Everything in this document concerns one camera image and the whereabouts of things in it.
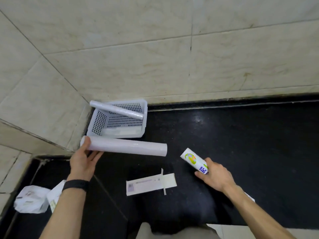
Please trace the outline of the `long white wrap roll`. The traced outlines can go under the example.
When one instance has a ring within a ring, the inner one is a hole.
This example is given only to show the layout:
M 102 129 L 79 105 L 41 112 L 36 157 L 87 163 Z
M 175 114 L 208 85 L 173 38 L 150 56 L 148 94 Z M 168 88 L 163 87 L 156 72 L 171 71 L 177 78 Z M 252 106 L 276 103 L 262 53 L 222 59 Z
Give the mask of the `long white wrap roll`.
M 113 139 L 102 136 L 89 136 L 91 144 L 88 150 L 114 153 L 138 154 L 149 156 L 167 155 L 167 144 Z

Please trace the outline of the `black wristband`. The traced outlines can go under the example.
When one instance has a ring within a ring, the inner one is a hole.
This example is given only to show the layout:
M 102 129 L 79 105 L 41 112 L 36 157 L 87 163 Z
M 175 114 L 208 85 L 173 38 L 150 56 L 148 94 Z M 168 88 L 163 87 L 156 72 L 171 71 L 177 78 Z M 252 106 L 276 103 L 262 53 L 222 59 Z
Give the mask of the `black wristband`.
M 62 191 L 66 190 L 66 189 L 70 189 L 70 188 L 81 189 L 85 192 L 88 192 L 89 181 L 80 180 L 80 179 L 66 181 L 64 186 L 63 186 Z

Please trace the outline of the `person's right forearm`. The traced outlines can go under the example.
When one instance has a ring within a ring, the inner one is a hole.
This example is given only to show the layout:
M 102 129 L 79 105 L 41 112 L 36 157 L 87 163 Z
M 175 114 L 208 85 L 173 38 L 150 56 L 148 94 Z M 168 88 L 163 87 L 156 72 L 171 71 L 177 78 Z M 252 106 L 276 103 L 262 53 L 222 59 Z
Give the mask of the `person's right forearm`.
M 227 184 L 222 192 L 229 198 L 256 239 L 296 239 L 287 229 L 257 205 L 236 184 Z

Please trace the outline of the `thin white wrap roll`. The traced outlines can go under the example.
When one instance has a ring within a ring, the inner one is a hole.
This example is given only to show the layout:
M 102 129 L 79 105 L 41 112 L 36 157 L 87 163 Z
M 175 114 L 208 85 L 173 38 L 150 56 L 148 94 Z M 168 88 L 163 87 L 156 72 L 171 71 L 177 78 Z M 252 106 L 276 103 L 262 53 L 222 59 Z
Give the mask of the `thin white wrap roll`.
M 135 112 L 135 111 L 131 111 L 128 109 L 124 109 L 124 108 L 120 108 L 114 105 L 110 105 L 110 104 L 104 104 L 98 101 L 90 101 L 90 106 L 103 110 L 103 111 L 107 111 L 107 112 L 112 112 L 112 113 L 116 113 L 116 114 L 120 114 L 122 116 L 127 116 L 133 119 L 138 119 L 138 120 L 143 120 L 144 118 L 144 114 L 143 113 L 139 113 L 139 112 Z

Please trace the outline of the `person's left hand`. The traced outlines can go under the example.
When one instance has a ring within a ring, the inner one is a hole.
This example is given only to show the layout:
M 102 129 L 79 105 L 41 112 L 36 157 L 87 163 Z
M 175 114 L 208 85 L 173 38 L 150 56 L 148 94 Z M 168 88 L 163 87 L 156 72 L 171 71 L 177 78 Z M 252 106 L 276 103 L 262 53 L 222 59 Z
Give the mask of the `person's left hand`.
M 98 160 L 103 155 L 101 151 L 90 151 L 85 156 L 79 155 L 79 149 L 71 156 L 70 159 L 70 174 L 67 177 L 67 181 L 80 179 L 90 181 L 94 175 L 95 167 Z

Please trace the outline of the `person's right hand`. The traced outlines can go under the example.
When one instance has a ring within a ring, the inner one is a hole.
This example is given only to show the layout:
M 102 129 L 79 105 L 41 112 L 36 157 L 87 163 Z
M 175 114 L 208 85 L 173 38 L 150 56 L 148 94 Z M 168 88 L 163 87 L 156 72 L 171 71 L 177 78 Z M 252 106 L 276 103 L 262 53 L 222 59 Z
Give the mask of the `person's right hand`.
M 205 184 L 222 193 L 225 193 L 229 187 L 236 185 L 232 174 L 223 165 L 212 161 L 209 157 L 205 161 L 209 170 L 207 174 L 210 178 L 209 181 L 203 181 Z

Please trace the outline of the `white perforated plastic basket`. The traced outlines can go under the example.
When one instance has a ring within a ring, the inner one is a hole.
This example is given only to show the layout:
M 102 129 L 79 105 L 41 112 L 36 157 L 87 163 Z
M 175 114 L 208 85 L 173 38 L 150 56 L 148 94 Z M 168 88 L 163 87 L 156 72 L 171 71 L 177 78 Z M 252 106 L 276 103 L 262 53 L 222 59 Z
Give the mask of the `white perforated plastic basket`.
M 138 112 L 143 119 L 135 119 L 116 112 L 96 108 L 88 126 L 87 136 L 104 136 L 109 138 L 140 138 L 146 128 L 148 103 L 144 99 L 103 102 L 103 105 L 113 105 L 122 109 Z

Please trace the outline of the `white paper box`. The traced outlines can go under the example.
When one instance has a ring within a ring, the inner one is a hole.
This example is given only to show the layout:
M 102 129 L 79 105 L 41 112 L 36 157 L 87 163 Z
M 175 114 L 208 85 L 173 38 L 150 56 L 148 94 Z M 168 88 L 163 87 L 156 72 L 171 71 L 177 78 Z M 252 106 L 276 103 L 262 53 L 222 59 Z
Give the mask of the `white paper box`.
M 58 203 L 59 197 L 62 193 L 65 183 L 66 180 L 62 180 L 46 195 L 52 213 L 54 212 L 54 209 Z

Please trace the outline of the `person's left forearm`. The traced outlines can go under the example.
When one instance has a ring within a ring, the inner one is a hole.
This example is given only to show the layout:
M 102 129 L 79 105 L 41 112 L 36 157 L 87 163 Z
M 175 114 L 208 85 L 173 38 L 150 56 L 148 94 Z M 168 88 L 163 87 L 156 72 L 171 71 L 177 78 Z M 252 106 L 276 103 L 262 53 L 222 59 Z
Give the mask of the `person's left forearm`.
M 81 189 L 62 191 L 39 239 L 79 239 L 85 200 L 86 192 Z

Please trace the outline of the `white roll with green label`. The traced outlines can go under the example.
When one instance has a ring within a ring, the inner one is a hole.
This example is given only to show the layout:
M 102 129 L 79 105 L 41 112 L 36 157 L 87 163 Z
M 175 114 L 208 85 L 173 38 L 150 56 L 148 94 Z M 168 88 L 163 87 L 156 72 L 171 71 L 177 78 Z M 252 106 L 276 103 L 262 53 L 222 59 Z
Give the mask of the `white roll with green label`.
M 187 148 L 180 156 L 197 171 L 207 174 L 209 172 L 207 163 L 191 149 Z

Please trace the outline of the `crumpled white plastic bag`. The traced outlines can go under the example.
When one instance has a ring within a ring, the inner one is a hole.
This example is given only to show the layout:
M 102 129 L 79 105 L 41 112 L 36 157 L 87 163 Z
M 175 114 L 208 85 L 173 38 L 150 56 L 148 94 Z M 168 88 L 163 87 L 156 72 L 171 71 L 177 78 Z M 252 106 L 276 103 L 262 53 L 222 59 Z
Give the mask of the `crumpled white plastic bag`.
M 49 207 L 47 194 L 50 189 L 36 185 L 24 187 L 14 201 L 14 209 L 19 213 L 45 213 Z

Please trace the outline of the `torn paper packaging sleeve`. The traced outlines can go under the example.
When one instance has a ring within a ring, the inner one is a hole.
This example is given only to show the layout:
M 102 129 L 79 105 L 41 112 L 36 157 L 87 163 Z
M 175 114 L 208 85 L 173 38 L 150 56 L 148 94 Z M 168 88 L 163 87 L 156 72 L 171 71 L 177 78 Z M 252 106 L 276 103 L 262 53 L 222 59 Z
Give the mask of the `torn paper packaging sleeve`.
M 161 189 L 166 195 L 166 189 L 176 187 L 177 183 L 174 173 L 164 175 L 163 172 L 162 168 L 158 175 L 126 181 L 126 195 L 132 196 Z

